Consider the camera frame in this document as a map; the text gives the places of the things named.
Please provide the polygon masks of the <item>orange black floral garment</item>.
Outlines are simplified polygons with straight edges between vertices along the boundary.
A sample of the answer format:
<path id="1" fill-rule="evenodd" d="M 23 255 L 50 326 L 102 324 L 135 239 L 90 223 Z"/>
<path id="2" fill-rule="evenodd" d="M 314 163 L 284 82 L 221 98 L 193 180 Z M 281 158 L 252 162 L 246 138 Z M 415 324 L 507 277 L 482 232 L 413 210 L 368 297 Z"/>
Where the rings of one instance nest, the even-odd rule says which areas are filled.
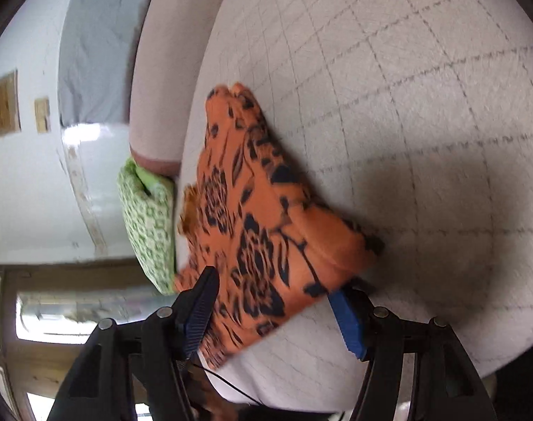
<path id="1" fill-rule="evenodd" d="M 214 87 L 205 116 L 196 181 L 185 188 L 179 223 L 189 260 L 174 285 L 184 291 L 206 267 L 218 271 L 200 347 L 218 369 L 370 267 L 384 244 L 313 194 L 247 87 Z"/>

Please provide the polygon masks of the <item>small wooden wall plaque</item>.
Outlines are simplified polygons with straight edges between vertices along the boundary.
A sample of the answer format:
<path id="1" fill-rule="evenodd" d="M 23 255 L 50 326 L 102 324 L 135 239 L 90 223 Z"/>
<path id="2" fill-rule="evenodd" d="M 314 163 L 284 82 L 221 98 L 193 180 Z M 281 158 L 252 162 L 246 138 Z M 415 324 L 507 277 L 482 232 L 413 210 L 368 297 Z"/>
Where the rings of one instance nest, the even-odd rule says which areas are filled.
<path id="1" fill-rule="evenodd" d="M 34 101 L 36 130 L 39 134 L 50 132 L 50 99 L 38 98 Z"/>

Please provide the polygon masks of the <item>green white patterned pillow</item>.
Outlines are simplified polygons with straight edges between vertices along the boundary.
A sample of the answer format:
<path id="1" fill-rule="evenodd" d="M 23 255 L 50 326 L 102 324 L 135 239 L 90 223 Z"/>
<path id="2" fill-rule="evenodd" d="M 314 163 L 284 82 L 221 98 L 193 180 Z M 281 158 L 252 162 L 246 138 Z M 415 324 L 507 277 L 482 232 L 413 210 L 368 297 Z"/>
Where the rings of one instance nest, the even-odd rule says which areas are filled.
<path id="1" fill-rule="evenodd" d="M 142 270 L 163 295 L 174 292 L 175 184 L 129 158 L 118 176 L 126 234 Z"/>

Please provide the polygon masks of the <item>grey pillow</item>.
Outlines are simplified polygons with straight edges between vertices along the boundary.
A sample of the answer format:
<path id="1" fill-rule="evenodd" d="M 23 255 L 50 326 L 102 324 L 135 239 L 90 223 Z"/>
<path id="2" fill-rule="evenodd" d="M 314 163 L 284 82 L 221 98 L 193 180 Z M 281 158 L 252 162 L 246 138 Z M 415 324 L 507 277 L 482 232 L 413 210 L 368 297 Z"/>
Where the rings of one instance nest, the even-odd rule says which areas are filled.
<path id="1" fill-rule="evenodd" d="M 133 67 L 150 0 L 70 0 L 59 55 L 64 128 L 127 123 Z"/>

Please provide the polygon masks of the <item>wooden wall frame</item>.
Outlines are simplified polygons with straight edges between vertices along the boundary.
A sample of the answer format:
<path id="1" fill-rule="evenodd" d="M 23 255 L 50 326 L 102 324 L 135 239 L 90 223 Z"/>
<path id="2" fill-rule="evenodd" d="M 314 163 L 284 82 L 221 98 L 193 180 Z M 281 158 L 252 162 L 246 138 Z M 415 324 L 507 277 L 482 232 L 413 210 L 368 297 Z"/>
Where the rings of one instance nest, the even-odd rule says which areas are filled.
<path id="1" fill-rule="evenodd" d="M 0 138 L 21 131 L 18 103 L 18 71 L 0 77 Z"/>

